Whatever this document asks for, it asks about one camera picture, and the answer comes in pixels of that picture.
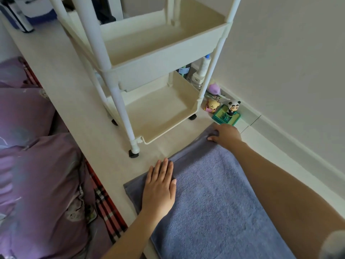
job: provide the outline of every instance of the hand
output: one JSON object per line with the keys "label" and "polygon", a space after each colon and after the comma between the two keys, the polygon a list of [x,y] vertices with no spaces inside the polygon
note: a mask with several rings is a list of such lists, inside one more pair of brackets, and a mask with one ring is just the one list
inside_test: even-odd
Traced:
{"label": "hand", "polygon": [[158,222],[173,207],[176,194],[176,179],[171,180],[173,162],[168,165],[168,159],[164,158],[161,169],[160,165],[161,160],[158,160],[156,166],[154,168],[151,166],[147,173],[141,209],[157,219]]}
{"label": "hand", "polygon": [[219,132],[219,136],[210,136],[207,139],[214,141],[231,151],[231,149],[238,143],[242,142],[241,134],[236,127],[228,124],[216,124],[213,125],[214,129]]}

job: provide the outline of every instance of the folded towel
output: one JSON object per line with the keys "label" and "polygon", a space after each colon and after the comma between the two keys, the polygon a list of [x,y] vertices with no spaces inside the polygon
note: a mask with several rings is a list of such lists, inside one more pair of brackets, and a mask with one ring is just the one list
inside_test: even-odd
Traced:
{"label": "folded towel", "polygon": [[[207,128],[173,155],[176,201],[151,240],[161,259],[295,258],[232,153]],[[146,174],[124,185],[139,213]]]}

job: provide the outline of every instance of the green tray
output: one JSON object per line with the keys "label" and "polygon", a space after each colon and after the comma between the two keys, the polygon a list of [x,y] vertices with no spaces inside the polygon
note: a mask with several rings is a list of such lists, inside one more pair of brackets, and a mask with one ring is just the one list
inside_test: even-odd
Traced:
{"label": "green tray", "polygon": [[223,104],[221,108],[217,110],[212,116],[212,119],[216,121],[219,124],[230,124],[232,126],[235,125],[235,123],[239,120],[241,115],[239,113],[235,113],[232,117],[229,116],[226,112],[228,110],[228,106],[226,104]]}

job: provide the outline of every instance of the caster wheel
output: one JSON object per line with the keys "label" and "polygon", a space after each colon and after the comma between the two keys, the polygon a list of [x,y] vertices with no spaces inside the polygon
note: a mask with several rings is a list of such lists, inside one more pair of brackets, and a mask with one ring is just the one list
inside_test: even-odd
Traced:
{"label": "caster wheel", "polygon": [[193,114],[192,116],[188,117],[189,120],[194,120],[196,118],[196,114]]}
{"label": "caster wheel", "polygon": [[117,122],[115,122],[115,120],[114,120],[114,119],[113,119],[113,120],[111,120],[111,122],[112,122],[114,125],[119,126],[119,125],[117,124]]}
{"label": "caster wheel", "polygon": [[132,153],[132,150],[129,150],[128,153],[129,153],[130,158],[137,158],[139,156],[139,153],[134,154],[134,153]]}

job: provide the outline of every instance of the rolling cart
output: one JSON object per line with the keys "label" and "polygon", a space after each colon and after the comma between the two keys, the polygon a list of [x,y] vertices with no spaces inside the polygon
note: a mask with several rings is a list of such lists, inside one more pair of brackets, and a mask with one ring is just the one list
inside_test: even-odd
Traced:
{"label": "rolling cart", "polygon": [[[73,12],[50,1],[112,122],[125,129],[131,158],[138,143],[195,119],[240,3],[224,17],[195,0],[166,0],[161,11],[99,25],[91,0],[72,0]],[[212,52],[201,91],[175,71]]]}

